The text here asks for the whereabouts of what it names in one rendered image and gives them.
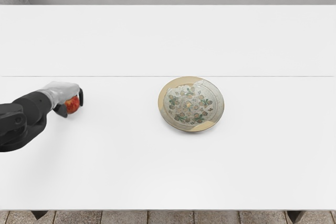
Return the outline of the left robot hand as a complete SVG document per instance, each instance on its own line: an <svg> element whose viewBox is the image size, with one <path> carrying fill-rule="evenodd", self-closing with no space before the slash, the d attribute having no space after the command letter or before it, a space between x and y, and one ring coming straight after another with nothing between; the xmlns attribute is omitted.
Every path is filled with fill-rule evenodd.
<svg viewBox="0 0 336 224"><path fill-rule="evenodd" d="M79 106L83 106L83 90L76 83L53 81L37 91L47 96L51 109L63 118L67 118L69 114L66 101L77 96Z"/></svg>

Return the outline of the red apple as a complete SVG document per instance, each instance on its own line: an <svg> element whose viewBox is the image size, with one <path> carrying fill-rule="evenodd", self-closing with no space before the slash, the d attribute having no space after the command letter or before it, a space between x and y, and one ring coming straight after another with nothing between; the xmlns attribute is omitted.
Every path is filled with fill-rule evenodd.
<svg viewBox="0 0 336 224"><path fill-rule="evenodd" d="M78 96L74 96L71 99L67 100L64 102L64 105L66 106L67 113L68 114L73 114L75 113L79 107L80 107L80 100Z"/></svg>

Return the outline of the floral patterned ceramic plate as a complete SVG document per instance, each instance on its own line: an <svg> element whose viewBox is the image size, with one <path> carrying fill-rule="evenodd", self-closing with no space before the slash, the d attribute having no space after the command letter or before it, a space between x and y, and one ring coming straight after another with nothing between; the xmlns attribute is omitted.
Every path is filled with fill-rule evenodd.
<svg viewBox="0 0 336 224"><path fill-rule="evenodd" d="M211 82L193 76L179 77L160 91L158 108L172 127L200 132L214 126L225 108L223 95Z"/></svg>

